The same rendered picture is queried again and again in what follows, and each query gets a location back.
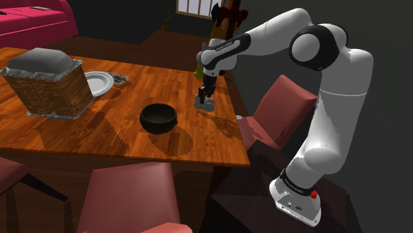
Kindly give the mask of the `small grey block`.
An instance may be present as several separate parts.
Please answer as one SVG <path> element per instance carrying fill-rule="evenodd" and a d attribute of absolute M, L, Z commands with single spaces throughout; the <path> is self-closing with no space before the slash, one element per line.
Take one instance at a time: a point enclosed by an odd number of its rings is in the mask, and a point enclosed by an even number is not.
<path fill-rule="evenodd" d="M 201 109 L 204 111 L 211 112 L 215 110 L 215 100 L 208 98 L 208 97 L 205 97 L 204 103 L 201 104 L 201 98 L 198 95 L 196 95 L 193 105 L 195 108 Z"/>

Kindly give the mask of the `black bowl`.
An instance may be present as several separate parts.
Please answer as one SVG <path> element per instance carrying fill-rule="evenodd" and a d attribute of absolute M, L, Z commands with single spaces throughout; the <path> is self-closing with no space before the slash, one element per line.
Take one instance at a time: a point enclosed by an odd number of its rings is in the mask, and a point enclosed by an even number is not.
<path fill-rule="evenodd" d="M 151 134 L 164 134 L 178 123 L 176 110 L 164 103 L 153 103 L 144 107 L 140 113 L 140 124 Z"/>

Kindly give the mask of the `vase with dark red flowers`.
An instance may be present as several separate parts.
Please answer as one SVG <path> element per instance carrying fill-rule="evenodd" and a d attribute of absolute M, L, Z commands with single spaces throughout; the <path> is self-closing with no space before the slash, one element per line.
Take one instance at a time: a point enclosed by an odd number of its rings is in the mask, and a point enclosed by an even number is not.
<path fill-rule="evenodd" d="M 247 19 L 249 12 L 246 9 L 239 10 L 235 6 L 230 8 L 220 7 L 216 3 L 210 13 L 214 21 L 210 39 L 228 40 L 233 37 L 241 23 Z"/>

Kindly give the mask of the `red chair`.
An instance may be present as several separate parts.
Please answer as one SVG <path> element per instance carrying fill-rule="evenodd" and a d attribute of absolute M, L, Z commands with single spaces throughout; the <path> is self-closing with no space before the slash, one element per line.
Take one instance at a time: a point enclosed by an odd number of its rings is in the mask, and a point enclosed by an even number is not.
<path fill-rule="evenodd" d="M 93 170 L 77 233 L 193 233 L 180 221 L 171 164 Z"/>
<path fill-rule="evenodd" d="M 247 150 L 260 141 L 281 151 L 296 129 L 314 108 L 317 96 L 280 75 L 264 95 L 253 116 L 238 120 Z"/>
<path fill-rule="evenodd" d="M 63 202 L 68 200 L 64 194 L 33 176 L 26 165 L 0 157 L 0 196 L 5 194 L 7 233 L 20 233 L 17 204 L 13 189 L 17 183 L 24 183 Z"/>

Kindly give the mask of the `window with white panes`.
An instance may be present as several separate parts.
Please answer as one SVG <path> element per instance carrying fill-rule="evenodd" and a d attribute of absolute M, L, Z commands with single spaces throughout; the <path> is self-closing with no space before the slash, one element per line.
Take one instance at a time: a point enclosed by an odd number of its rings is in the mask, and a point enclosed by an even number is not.
<path fill-rule="evenodd" d="M 176 13 L 202 19 L 211 19 L 215 5 L 224 6 L 226 0 L 176 0 Z"/>

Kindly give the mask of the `potted green plant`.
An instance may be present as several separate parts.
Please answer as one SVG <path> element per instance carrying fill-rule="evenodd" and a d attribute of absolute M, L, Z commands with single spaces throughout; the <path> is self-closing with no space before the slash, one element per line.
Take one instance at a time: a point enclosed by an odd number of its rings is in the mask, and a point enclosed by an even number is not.
<path fill-rule="evenodd" d="M 161 31 L 166 32 L 167 31 L 167 22 L 171 17 L 171 13 L 169 10 L 161 8 L 159 11 L 159 18 L 162 22 L 161 24 Z"/>

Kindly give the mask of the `wooden dining table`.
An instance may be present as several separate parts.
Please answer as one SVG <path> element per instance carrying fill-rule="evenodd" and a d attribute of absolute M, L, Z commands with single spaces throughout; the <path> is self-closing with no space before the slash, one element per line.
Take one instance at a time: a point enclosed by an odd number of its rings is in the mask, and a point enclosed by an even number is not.
<path fill-rule="evenodd" d="M 189 71 L 84 58 L 84 71 L 111 71 L 128 81 L 97 97 L 76 120 L 27 115 L 25 106 L 0 77 L 0 157 L 23 163 L 65 194 L 77 224 L 94 169 L 163 161 L 173 166 L 182 223 L 198 232 L 208 190 L 221 171 L 249 164 L 223 77 L 214 94 L 216 108 L 193 105 L 200 81 Z M 142 109 L 172 106 L 178 123 L 164 134 L 140 124 Z"/>

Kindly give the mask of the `grey patterned flat object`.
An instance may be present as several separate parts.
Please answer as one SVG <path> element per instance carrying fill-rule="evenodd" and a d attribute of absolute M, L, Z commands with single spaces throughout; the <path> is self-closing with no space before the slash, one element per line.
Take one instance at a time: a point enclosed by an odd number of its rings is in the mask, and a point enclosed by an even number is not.
<path fill-rule="evenodd" d="M 126 83 L 128 81 L 128 77 L 121 75 L 119 73 L 113 73 L 113 72 L 109 72 L 109 75 L 111 75 L 114 79 L 114 84 L 116 85 L 123 85 L 124 83 Z"/>

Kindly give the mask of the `white plate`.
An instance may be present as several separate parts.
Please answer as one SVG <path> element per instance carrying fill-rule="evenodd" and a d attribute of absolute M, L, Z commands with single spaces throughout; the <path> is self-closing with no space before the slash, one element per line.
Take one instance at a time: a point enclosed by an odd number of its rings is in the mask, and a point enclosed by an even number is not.
<path fill-rule="evenodd" d="M 110 91 L 114 85 L 112 75 L 103 71 L 90 71 L 85 73 L 85 77 L 94 97 L 104 95 Z"/>

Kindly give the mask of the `dark robot stand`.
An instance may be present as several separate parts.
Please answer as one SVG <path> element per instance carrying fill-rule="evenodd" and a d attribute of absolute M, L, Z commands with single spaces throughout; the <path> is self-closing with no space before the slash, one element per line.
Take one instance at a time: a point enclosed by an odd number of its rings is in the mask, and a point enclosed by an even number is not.
<path fill-rule="evenodd" d="M 322 216 L 312 228 L 275 206 L 269 184 L 290 159 L 262 142 L 248 150 L 250 166 L 235 167 L 211 195 L 199 233 L 363 233 L 345 189 L 318 182 Z"/>

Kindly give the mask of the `wooden basket with grey lining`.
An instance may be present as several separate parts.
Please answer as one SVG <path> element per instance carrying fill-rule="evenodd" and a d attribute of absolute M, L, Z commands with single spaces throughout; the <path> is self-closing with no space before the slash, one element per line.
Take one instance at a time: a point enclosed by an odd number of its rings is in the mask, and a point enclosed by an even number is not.
<path fill-rule="evenodd" d="M 94 99 L 82 63 L 60 50 L 34 48 L 9 60 L 0 75 L 28 115 L 74 120 Z"/>

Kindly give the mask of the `pink sofa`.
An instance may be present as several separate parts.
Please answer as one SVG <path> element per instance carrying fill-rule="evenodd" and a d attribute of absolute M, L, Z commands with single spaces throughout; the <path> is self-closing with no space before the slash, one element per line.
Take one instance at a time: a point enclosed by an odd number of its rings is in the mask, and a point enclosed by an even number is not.
<path fill-rule="evenodd" d="M 0 0 L 0 48 L 32 49 L 78 34 L 68 0 Z"/>

